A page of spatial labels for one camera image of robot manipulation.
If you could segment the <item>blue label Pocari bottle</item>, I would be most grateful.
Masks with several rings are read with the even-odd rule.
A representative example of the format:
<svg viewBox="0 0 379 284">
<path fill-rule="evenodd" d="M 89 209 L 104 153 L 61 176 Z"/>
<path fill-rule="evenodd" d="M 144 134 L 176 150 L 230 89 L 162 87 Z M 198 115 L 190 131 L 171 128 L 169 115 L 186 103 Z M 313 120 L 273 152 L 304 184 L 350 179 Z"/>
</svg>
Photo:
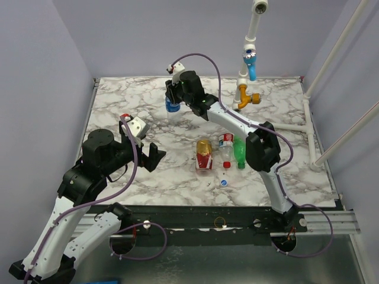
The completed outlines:
<svg viewBox="0 0 379 284">
<path fill-rule="evenodd" d="M 170 99 L 166 96 L 165 97 L 165 108 L 167 113 L 168 120 L 173 123 L 177 124 L 180 122 L 181 118 L 181 105 L 180 104 L 173 104 Z"/>
</svg>

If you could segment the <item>gold red label bottle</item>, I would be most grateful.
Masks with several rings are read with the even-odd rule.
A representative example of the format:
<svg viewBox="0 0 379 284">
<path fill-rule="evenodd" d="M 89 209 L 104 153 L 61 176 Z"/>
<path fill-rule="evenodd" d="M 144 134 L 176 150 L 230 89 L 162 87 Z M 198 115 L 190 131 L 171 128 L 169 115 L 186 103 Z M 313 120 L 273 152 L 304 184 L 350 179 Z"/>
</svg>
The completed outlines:
<svg viewBox="0 0 379 284">
<path fill-rule="evenodd" d="M 208 175 L 213 168 L 213 152 L 211 141 L 201 136 L 196 142 L 195 168 L 199 175 Z"/>
</svg>

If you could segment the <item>white blue Pocari cap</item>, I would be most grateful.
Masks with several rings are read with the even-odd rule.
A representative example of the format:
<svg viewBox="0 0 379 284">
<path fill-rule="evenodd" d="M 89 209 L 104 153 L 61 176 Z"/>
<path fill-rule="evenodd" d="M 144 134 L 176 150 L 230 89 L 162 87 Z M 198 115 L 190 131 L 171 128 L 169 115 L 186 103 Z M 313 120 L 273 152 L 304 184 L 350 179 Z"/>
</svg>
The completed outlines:
<svg viewBox="0 0 379 284">
<path fill-rule="evenodd" d="M 228 182 L 227 182 L 227 180 L 223 179 L 220 181 L 220 184 L 221 184 L 221 186 L 226 187 L 228 185 Z"/>
</svg>

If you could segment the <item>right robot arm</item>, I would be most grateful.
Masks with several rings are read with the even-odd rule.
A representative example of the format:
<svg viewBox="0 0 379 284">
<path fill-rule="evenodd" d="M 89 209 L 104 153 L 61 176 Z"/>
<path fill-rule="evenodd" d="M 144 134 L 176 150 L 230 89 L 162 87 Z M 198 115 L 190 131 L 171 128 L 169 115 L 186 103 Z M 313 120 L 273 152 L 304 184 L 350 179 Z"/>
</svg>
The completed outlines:
<svg viewBox="0 0 379 284">
<path fill-rule="evenodd" d="M 245 140 L 245 160 L 258 172 L 269 194 L 272 217 L 270 224 L 280 232 L 294 225 L 299 207 L 290 201 L 280 168 L 281 148 L 271 123 L 258 124 L 226 108 L 221 99 L 205 93 L 200 77 L 192 70 L 175 72 L 165 82 L 166 97 L 171 103 L 185 103 L 198 117 L 224 127 Z"/>
</svg>

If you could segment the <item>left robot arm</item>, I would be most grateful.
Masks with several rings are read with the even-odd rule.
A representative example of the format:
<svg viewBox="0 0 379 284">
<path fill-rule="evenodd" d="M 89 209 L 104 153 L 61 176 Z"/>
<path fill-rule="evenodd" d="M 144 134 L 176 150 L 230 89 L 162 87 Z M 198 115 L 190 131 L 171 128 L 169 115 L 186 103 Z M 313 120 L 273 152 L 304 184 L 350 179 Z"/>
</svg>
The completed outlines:
<svg viewBox="0 0 379 284">
<path fill-rule="evenodd" d="M 63 176 L 53 212 L 36 245 L 27 257 L 10 266 L 13 277 L 31 283 L 70 283 L 80 263 L 111 234 L 135 232 L 132 212 L 115 202 L 95 224 L 72 238 L 80 220 L 112 181 L 112 173 L 126 169 L 130 162 L 149 172 L 156 169 L 166 153 L 154 143 L 148 155 L 142 152 L 141 140 L 148 129 L 140 118 L 125 115 L 119 122 L 120 142 L 110 130 L 89 133 L 82 156 Z"/>
</svg>

